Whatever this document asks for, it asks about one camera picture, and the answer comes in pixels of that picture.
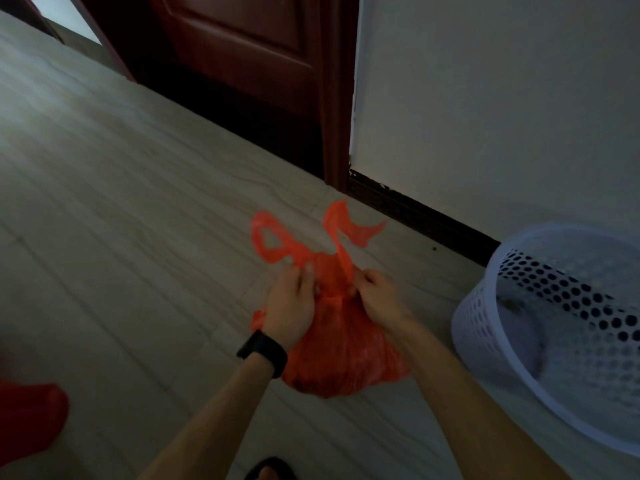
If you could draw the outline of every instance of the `black watch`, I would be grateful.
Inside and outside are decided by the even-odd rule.
[[[274,379],[282,375],[282,371],[284,371],[287,365],[287,353],[274,339],[263,334],[262,330],[254,331],[253,335],[249,337],[249,340],[240,347],[236,356],[244,360],[249,357],[252,352],[258,352],[258,354],[264,356],[273,364]]]

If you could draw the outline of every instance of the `red plastic bag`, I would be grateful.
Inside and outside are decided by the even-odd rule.
[[[68,411],[69,399],[55,384],[0,381],[0,467],[49,448]]]
[[[349,395],[366,386],[396,381],[409,373],[402,357],[387,343],[382,331],[367,316],[361,300],[351,298],[353,264],[338,240],[341,230],[352,243],[364,248],[387,223],[356,226],[349,219],[345,201],[331,204],[323,225],[338,249],[337,254],[312,253],[293,240],[272,215],[259,212],[252,220],[252,241],[256,251],[268,263],[292,256],[295,266],[313,261],[316,283],[316,314],[308,332],[289,352],[282,380],[294,389],[321,397]],[[282,247],[267,249],[262,229],[272,231]],[[253,314],[252,330],[262,328],[265,310]]]

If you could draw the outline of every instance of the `white laundry basket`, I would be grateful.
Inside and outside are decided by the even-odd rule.
[[[525,384],[585,435],[640,456],[640,248],[579,225],[527,229],[493,254],[452,320],[476,377]]]

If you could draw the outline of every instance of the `forearm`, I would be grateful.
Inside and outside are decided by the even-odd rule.
[[[389,339],[408,362],[465,480],[569,478],[420,323],[399,322]]]
[[[267,359],[249,355],[139,480],[224,480],[272,375]]]

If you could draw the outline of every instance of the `right hand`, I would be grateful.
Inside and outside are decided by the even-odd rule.
[[[412,318],[411,312],[398,297],[395,284],[384,273],[375,269],[354,268],[353,285],[360,292],[367,315],[383,330],[392,331]]]

